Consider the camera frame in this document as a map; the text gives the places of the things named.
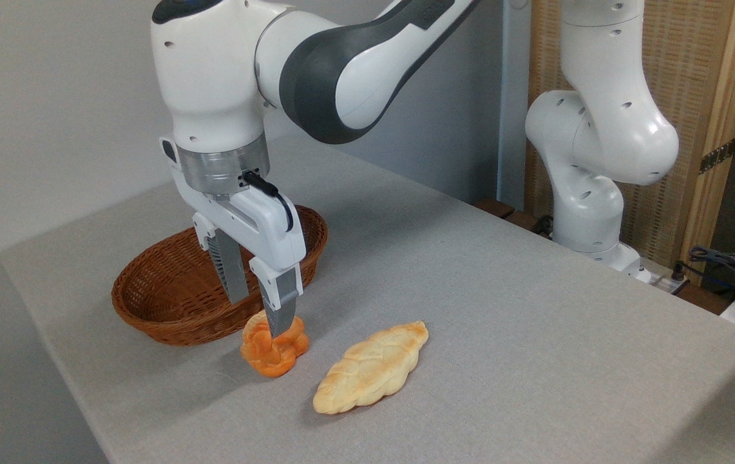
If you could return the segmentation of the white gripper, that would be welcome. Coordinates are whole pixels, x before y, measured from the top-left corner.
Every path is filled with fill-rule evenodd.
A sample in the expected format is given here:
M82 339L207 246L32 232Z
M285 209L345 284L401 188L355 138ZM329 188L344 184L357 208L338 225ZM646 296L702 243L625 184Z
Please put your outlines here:
M296 206L256 187L218 200L191 188L179 161L167 163L182 199L198 212L193 224L200 247L209 253L229 302L237 304L249 296L240 244L254 255L249 267L259 282L272 338L287 332L296 315L296 299L303 294L298 262L306 255Z

